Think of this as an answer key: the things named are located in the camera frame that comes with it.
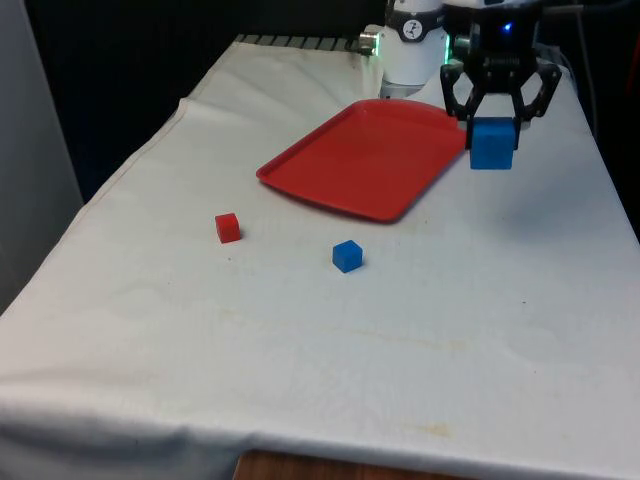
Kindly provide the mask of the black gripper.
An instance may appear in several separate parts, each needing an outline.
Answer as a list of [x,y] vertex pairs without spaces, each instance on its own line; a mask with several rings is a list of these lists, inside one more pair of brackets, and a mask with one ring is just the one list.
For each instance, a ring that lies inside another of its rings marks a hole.
[[[519,148],[525,124],[545,115],[562,72],[554,63],[538,63],[533,37],[541,16],[539,3],[445,3],[443,26],[455,41],[468,40],[466,52],[455,63],[440,67],[445,110],[466,124],[465,149],[473,144],[474,118],[484,94],[509,93],[514,107],[514,150]],[[457,100],[455,84],[466,75],[472,84],[464,104]],[[538,92],[526,104],[522,87],[534,75]]]

